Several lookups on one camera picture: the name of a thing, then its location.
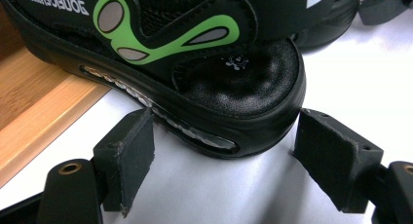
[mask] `shoe upper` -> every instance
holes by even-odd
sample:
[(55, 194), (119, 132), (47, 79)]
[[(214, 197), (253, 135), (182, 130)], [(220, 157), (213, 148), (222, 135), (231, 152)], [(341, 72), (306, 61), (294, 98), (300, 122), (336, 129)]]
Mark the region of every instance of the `shoe upper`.
[(173, 88), (171, 74), (180, 64), (239, 56), (257, 41), (289, 36), (314, 24), (334, 0), (15, 1), (62, 38)]

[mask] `white surface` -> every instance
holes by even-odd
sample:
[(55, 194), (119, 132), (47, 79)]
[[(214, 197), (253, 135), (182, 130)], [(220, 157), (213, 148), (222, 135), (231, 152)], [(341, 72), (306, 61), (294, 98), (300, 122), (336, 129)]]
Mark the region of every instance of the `white surface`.
[[(383, 165), (413, 162), (413, 14), (379, 26), (357, 18), (326, 48), (304, 54), (304, 107), (327, 113), (385, 150)], [(137, 106), (110, 92), (21, 173), (0, 189), (0, 209), (42, 191), (54, 165), (89, 159), (92, 148)], [(156, 158), (127, 219), (105, 223), (370, 223), (338, 212), (289, 152), (295, 128), (271, 150), (216, 160), (191, 150), (155, 123)]]

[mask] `wooden board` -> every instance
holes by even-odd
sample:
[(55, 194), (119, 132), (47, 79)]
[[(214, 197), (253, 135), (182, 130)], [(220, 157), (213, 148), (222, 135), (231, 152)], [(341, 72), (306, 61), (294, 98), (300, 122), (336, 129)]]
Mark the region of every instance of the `wooden board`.
[(33, 56), (0, 6), (0, 188), (108, 91)]

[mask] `black shoe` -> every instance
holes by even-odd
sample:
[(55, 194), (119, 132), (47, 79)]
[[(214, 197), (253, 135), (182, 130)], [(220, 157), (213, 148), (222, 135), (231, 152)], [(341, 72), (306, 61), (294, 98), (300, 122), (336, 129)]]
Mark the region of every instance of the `black shoe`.
[(151, 106), (204, 153), (238, 158), (292, 127), (305, 74), (282, 38), (334, 0), (1, 1), (36, 56)]

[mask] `black leather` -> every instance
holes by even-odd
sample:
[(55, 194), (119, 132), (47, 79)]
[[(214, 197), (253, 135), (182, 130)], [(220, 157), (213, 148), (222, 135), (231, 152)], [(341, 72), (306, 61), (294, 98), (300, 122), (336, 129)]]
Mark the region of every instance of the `black leather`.
[(259, 115), (289, 94), (297, 79), (298, 57), (292, 42), (282, 39), (254, 45), (243, 56), (195, 60), (175, 69), (173, 78), (183, 95), (211, 110)]

